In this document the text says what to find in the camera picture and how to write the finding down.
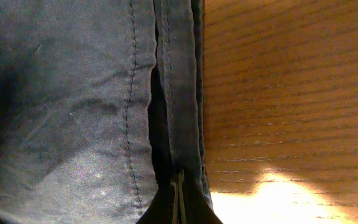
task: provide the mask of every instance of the fabric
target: fabric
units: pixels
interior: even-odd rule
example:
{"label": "fabric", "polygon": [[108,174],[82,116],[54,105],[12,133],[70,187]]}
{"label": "fabric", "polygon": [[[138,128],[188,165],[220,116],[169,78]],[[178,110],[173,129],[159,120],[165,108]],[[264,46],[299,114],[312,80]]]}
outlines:
{"label": "fabric", "polygon": [[0,0],[1,223],[135,223],[180,167],[211,203],[200,9]]}

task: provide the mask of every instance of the brown wooden surface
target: brown wooden surface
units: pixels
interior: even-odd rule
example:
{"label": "brown wooden surface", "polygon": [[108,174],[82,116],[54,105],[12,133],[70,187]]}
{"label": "brown wooden surface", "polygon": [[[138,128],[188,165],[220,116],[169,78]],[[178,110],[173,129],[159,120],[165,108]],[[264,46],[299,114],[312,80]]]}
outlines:
{"label": "brown wooden surface", "polygon": [[358,223],[358,1],[205,0],[204,134],[213,192]]}

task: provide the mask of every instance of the seam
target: seam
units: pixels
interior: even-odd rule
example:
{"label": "seam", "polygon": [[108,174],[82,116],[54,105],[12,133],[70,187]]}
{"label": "seam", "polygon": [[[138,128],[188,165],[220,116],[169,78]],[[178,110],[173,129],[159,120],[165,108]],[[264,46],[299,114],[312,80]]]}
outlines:
{"label": "seam", "polygon": [[133,88],[133,84],[134,84],[135,70],[137,68],[137,60],[136,60],[137,42],[136,42],[134,9],[132,7],[132,0],[129,1],[129,5],[131,7],[132,31],[133,31],[133,41],[134,41],[134,43],[132,45],[132,48],[134,49],[134,62],[133,62],[134,68],[131,70],[131,84],[130,84],[130,88],[129,88],[129,99],[128,99],[128,103],[127,103],[127,107],[126,107],[126,117],[125,117],[125,122],[126,122],[125,136],[126,136],[126,140],[127,140],[127,155],[126,156],[127,156],[127,163],[128,163],[129,169],[131,170],[132,182],[133,182],[135,190],[136,190],[136,197],[137,197],[137,202],[139,204],[140,214],[143,214],[142,201],[140,199],[140,190],[136,183],[136,175],[135,175],[135,171],[134,171],[134,168],[132,165],[131,147],[130,147],[129,138],[128,138],[128,109],[129,109],[129,105],[132,100],[132,88]]}
{"label": "seam", "polygon": [[172,100],[172,76],[171,76],[171,70],[172,70],[172,65],[171,65],[171,47],[170,47],[170,38],[169,38],[169,19],[168,19],[168,0],[165,0],[165,13],[166,13],[166,23],[167,23],[167,48],[168,48],[168,74],[169,74],[169,83],[168,83],[168,87],[169,87],[169,94],[170,94],[170,106],[171,106],[171,123],[172,123],[172,148],[173,151],[175,151],[175,125],[173,122],[173,100]]}

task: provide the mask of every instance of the garment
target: garment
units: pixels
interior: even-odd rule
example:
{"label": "garment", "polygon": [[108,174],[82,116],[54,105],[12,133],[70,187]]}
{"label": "garment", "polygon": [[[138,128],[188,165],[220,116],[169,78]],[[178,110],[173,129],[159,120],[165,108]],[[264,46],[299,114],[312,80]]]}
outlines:
{"label": "garment", "polygon": [[0,220],[135,223],[181,167],[211,205],[201,89],[199,1],[0,0]]}

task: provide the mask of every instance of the dark gray fabric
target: dark gray fabric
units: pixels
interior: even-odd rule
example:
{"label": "dark gray fabric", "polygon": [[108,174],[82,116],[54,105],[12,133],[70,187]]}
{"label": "dark gray fabric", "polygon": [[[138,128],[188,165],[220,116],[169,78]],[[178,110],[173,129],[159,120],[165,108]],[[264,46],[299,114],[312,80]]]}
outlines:
{"label": "dark gray fabric", "polygon": [[191,4],[161,3],[0,0],[0,219],[141,217],[157,192],[147,111],[157,61],[173,164],[209,198]]}

